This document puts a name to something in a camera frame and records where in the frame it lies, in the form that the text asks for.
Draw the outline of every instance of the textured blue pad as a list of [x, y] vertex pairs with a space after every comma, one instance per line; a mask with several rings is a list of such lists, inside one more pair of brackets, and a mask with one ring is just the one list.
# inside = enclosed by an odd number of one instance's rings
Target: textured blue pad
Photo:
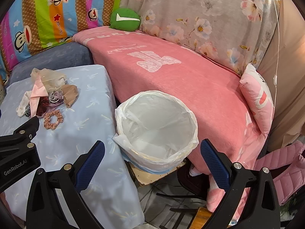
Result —
[[207, 140], [201, 142], [200, 153], [211, 171], [217, 186], [227, 192], [230, 188], [229, 172]]
[[104, 156], [105, 145], [103, 142], [100, 142], [76, 174], [75, 189], [78, 193], [88, 187]]

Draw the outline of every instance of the trash bin liner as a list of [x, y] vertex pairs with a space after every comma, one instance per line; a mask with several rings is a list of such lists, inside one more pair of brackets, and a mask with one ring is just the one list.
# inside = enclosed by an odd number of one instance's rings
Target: trash bin liner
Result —
[[194, 113], [161, 91], [134, 95], [115, 110], [115, 116], [114, 141], [131, 161], [151, 171], [176, 167], [199, 143]]

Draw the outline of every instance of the brown drape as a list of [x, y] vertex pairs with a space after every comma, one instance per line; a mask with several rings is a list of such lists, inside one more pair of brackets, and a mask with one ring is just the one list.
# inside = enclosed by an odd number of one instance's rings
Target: brown drape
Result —
[[[284, 147], [305, 133], [305, 21], [292, 0], [282, 0], [279, 28], [277, 97], [268, 142], [269, 151]], [[269, 86], [273, 100], [278, 42], [277, 27], [258, 67], [258, 72]]]

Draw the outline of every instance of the brown scrunchie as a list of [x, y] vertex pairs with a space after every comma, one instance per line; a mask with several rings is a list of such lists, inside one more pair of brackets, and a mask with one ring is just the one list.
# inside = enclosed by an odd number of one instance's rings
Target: brown scrunchie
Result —
[[[57, 117], [57, 121], [55, 123], [50, 123], [51, 116], [55, 115]], [[63, 115], [60, 113], [59, 110], [51, 111], [49, 113], [45, 114], [45, 120], [44, 120], [44, 126], [46, 129], [52, 129], [54, 130], [59, 123], [63, 122]]]

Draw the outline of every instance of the green pillow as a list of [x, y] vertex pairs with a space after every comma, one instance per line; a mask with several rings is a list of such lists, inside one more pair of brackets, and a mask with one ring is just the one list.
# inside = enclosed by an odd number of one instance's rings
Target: green pillow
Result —
[[133, 32], [140, 26], [140, 16], [131, 9], [118, 8], [110, 17], [110, 28]]

